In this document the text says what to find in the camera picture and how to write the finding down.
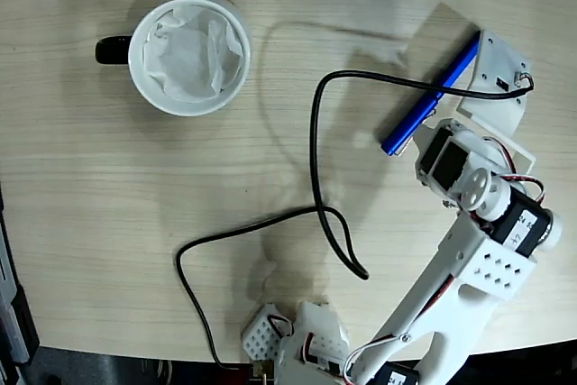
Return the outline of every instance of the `blue marker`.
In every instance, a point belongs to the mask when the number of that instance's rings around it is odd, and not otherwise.
[[[481,32],[475,33],[472,39],[467,42],[467,45],[453,60],[451,65],[441,74],[438,85],[443,87],[451,87],[454,82],[467,69],[472,60],[477,56],[479,51],[479,42],[481,40]],[[387,155],[394,155],[400,147],[406,142],[409,137],[413,135],[415,130],[422,124],[429,114],[435,109],[439,100],[444,95],[443,92],[428,91],[417,101],[410,109],[402,121],[389,134],[389,137],[381,144],[381,148]]]

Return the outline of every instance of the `white tissue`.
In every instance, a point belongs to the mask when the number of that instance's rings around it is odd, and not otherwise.
[[[167,96],[198,103],[229,87],[243,63],[243,47],[230,22],[201,6],[164,14],[144,43],[144,70]]]

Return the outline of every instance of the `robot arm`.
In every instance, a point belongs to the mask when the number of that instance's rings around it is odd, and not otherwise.
[[[535,268],[533,251],[552,249],[562,231],[560,218],[541,207],[544,192],[529,197],[517,181],[530,177],[511,173],[507,154],[492,142],[454,119],[435,129],[422,125],[415,141],[417,178],[460,211],[433,260],[372,340],[385,343],[363,350],[353,365],[347,380],[355,385],[367,383],[393,353],[429,333],[433,342],[415,374],[422,385],[444,385],[465,363],[495,308],[513,298]],[[389,379],[404,382],[402,371],[385,370]]]

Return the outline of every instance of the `black mug handle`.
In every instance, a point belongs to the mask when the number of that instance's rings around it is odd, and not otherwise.
[[[109,36],[96,43],[96,62],[104,65],[126,65],[132,36]]]

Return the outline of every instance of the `wooden table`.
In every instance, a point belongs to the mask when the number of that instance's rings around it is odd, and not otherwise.
[[[538,158],[563,241],[477,347],[577,338],[577,0],[231,0],[252,27],[252,72],[226,108],[177,118],[139,96],[127,68],[94,61],[166,0],[2,0],[0,181],[16,268],[44,345],[209,360],[173,254],[185,241],[311,203],[309,109],[334,69],[430,78],[474,25],[534,61],[537,91],[516,139]],[[329,251],[314,215],[185,259],[222,358],[275,301],[327,300],[354,345],[372,337],[454,220],[415,181],[416,149],[387,158],[373,136],[418,93],[343,81],[321,116],[325,196],[347,216],[371,279]],[[453,115],[447,97],[436,119]],[[426,343],[400,357],[418,356]]]

